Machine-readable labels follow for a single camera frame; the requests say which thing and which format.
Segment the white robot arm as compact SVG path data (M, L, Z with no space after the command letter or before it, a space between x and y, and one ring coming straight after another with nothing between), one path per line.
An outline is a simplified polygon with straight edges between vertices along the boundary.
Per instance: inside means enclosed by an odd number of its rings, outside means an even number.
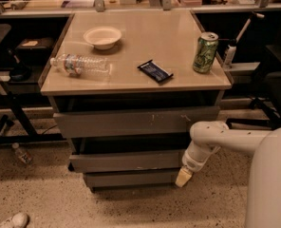
M190 136L176 185L183 186L220 148L249 153L253 160L245 228L281 228L281 127L239 130L224 122L197 122Z

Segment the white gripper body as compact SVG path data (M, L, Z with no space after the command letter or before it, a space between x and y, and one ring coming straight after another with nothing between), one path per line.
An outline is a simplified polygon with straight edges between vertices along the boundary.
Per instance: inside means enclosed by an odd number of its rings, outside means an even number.
M205 161L196 161L187 153L184 153L182 157L182 164L186 166L191 172L198 172L205 165Z

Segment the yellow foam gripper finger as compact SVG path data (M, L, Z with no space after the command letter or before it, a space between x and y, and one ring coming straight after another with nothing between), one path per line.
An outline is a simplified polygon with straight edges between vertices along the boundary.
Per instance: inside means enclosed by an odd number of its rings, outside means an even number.
M176 179L176 186L183 187L193 176L193 172L186 166L182 166L178 171L178 176Z

